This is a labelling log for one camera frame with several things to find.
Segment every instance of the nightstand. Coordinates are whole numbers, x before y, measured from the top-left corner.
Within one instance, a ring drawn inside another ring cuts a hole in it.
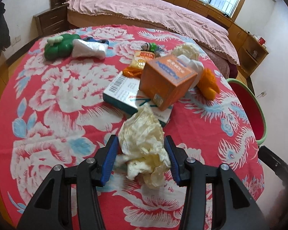
[[[68,4],[47,9],[34,15],[39,36],[53,35],[68,30]]]

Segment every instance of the floral tablecloth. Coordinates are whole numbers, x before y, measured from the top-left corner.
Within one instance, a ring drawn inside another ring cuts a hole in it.
[[[106,59],[70,57],[48,62],[43,55],[47,38],[43,38],[24,57],[0,101],[0,191],[14,224],[54,165],[79,164],[119,131],[125,116],[103,102],[102,92],[130,64],[134,51],[145,42],[156,42],[166,52],[194,42],[167,31],[126,25],[69,32],[108,39]],[[203,51],[200,60],[215,73],[221,93],[207,102],[197,89],[188,92],[174,104],[164,132],[204,164],[229,164],[257,199],[264,188],[263,169],[250,123],[231,87]],[[156,190],[125,175],[123,168],[114,168],[107,185],[98,189],[106,228],[178,229],[186,189],[175,184],[171,173],[165,174],[164,186]],[[73,186],[73,216],[77,215],[75,196]],[[211,227],[211,216],[212,192],[207,186],[205,229]]]

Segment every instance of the barcode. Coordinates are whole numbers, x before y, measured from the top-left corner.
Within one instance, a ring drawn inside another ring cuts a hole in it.
[[[109,91],[115,93],[115,92],[119,89],[120,85],[124,82],[125,79],[126,79],[126,77],[121,75],[121,76],[114,82],[114,84],[110,87]]]

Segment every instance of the pink blanket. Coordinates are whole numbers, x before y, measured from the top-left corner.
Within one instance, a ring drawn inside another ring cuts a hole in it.
[[[161,24],[214,51],[231,64],[239,65],[228,32],[209,19],[162,0],[69,0],[69,9],[90,16],[120,14],[129,19]]]

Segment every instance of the green rim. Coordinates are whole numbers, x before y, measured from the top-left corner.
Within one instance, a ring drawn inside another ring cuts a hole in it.
[[[261,144],[263,144],[263,142],[266,140],[266,119],[264,118],[264,115],[263,115],[263,112],[262,112],[262,109],[256,99],[256,97],[254,96],[254,94],[251,92],[251,90],[245,85],[243,84],[241,81],[237,80],[237,79],[232,79],[232,78],[229,78],[227,79],[227,82],[228,83],[236,83],[238,85],[241,85],[244,89],[247,90],[247,92],[250,94],[250,96],[253,98],[253,100],[255,101],[259,111],[260,111],[260,114],[261,114],[261,118],[263,120],[263,127],[264,127],[264,131],[263,131],[263,137],[259,140],[256,140],[257,142],[257,145],[260,146]]]

